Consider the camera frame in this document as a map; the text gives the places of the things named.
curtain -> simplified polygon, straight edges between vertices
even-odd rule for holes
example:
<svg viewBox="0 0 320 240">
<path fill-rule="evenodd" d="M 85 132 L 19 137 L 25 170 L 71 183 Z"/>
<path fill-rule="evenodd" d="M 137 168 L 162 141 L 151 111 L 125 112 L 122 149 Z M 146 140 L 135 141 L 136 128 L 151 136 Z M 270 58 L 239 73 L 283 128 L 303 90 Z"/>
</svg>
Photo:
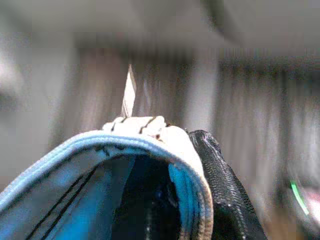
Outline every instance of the curtain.
<svg viewBox="0 0 320 240">
<path fill-rule="evenodd" d="M 319 74 L 308 72 L 241 64 L 219 69 L 215 136 L 260 219 L 269 219 L 284 179 L 309 176 L 320 186 Z"/>
<path fill-rule="evenodd" d="M 136 83 L 132 116 L 161 115 L 181 126 L 189 65 L 141 60 L 131 66 Z"/>
<path fill-rule="evenodd" d="M 108 49 L 89 49 L 79 59 L 78 74 L 65 90 L 52 147 L 122 115 L 128 59 Z"/>
</svg>

wall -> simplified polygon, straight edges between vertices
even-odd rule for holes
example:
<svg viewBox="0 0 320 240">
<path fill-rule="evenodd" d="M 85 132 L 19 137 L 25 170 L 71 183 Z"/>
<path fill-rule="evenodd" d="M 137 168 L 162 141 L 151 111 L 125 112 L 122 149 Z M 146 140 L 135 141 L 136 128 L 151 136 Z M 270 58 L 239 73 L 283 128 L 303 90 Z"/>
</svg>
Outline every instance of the wall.
<svg viewBox="0 0 320 240">
<path fill-rule="evenodd" d="M 0 18 L 0 63 L 12 64 L 21 76 L 16 100 L 0 102 L 1 191 L 48 151 L 74 52 L 66 39 L 35 39 Z"/>
</svg>

blurry background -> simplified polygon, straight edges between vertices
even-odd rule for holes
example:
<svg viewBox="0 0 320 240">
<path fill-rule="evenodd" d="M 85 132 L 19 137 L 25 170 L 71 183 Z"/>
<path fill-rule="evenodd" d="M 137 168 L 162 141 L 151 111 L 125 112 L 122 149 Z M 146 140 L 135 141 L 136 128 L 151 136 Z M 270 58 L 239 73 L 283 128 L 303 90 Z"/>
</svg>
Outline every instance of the blurry background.
<svg viewBox="0 0 320 240">
<path fill-rule="evenodd" d="M 213 133 L 270 236 L 279 209 L 316 236 L 319 8 L 316 0 L 2 1 L 0 189 L 77 133 L 120 115 L 162 115 Z M 318 199 L 308 215 L 292 181 L 305 202 Z"/>
</svg>

black fabric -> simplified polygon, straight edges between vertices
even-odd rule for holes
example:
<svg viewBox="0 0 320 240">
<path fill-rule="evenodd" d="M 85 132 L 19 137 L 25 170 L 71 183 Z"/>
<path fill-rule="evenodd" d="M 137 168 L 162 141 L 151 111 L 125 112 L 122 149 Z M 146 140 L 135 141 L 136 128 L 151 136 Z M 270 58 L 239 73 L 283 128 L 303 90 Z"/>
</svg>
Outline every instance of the black fabric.
<svg viewBox="0 0 320 240">
<path fill-rule="evenodd" d="M 140 156 L 135 160 L 115 211 L 112 240 L 176 240 L 180 213 L 168 164 Z"/>
<path fill-rule="evenodd" d="M 218 142 L 208 132 L 189 133 L 201 158 L 214 207 L 213 240 L 266 240 L 250 199 L 231 167 L 224 161 Z"/>
</svg>

ceiling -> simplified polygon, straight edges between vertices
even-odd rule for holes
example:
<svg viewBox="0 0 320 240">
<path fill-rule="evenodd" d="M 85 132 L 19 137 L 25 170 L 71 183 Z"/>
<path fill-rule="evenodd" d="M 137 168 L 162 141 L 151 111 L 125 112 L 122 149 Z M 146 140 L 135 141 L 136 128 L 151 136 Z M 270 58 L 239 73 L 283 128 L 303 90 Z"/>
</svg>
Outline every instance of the ceiling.
<svg viewBox="0 0 320 240">
<path fill-rule="evenodd" d="M 210 27 L 201 0 L 3 1 L 33 32 L 108 33 L 192 48 L 229 48 L 230 55 L 234 48 L 271 56 L 314 56 L 320 49 L 319 0 L 224 0 L 239 42 Z"/>
</svg>

